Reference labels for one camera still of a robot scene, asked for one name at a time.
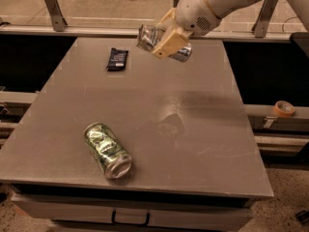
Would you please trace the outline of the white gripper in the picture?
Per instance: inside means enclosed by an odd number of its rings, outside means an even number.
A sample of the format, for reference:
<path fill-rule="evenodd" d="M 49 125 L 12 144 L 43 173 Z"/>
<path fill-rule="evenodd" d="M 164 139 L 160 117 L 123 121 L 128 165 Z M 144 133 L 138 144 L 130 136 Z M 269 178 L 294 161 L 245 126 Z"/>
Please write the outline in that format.
<path fill-rule="evenodd" d="M 209 0 L 180 0 L 176 11 L 174 8 L 170 9 L 156 26 L 167 31 L 151 51 L 153 56 L 167 58 L 188 44 L 189 34 L 184 30 L 174 29 L 176 21 L 193 35 L 204 36 L 220 24 L 221 18 Z"/>

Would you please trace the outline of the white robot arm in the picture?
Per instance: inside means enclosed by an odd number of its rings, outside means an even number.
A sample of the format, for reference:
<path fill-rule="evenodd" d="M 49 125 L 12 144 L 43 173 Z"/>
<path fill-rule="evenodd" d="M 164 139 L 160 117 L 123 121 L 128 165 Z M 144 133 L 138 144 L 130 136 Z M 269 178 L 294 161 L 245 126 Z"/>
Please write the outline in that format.
<path fill-rule="evenodd" d="M 176 53 L 190 36 L 205 36 L 233 11 L 261 0 L 180 0 L 157 24 L 164 34 L 152 50 L 160 59 Z M 306 30 L 309 30 L 309 0 L 286 0 Z"/>

